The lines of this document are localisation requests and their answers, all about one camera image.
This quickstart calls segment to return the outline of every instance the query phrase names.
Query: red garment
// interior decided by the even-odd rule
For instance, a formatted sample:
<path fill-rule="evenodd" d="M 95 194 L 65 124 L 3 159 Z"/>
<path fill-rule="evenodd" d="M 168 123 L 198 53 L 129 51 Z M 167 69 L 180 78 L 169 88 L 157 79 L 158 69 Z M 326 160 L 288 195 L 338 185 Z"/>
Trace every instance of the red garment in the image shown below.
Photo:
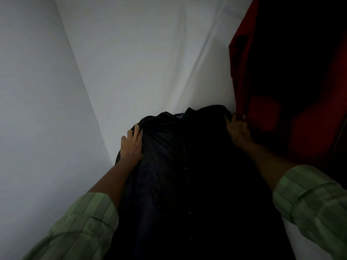
<path fill-rule="evenodd" d="M 245 115 L 256 131 L 277 137 L 291 159 L 323 168 L 347 115 L 347 33 L 335 50 L 321 86 L 317 85 L 320 91 L 315 103 L 294 116 L 286 116 L 281 113 L 283 107 L 279 102 L 252 93 L 254 66 L 250 64 L 250 51 L 258 6 L 259 0 L 253 0 L 229 46 L 237 115 L 239 118 Z M 285 127 L 283 133 L 278 133 L 280 126 Z"/>

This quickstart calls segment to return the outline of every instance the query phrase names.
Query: green striped sleeve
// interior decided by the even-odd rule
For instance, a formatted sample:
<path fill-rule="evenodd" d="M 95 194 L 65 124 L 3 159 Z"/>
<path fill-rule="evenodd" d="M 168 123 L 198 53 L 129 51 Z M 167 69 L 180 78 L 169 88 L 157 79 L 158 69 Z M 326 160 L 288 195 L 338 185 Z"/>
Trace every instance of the green striped sleeve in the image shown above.
<path fill-rule="evenodd" d="M 23 259 L 103 259 L 117 226 L 118 213 L 110 197 L 88 192 Z"/>
<path fill-rule="evenodd" d="M 296 166 L 278 183 L 273 202 L 303 236 L 334 259 L 347 259 L 347 191 L 340 184 L 315 167 Z"/>

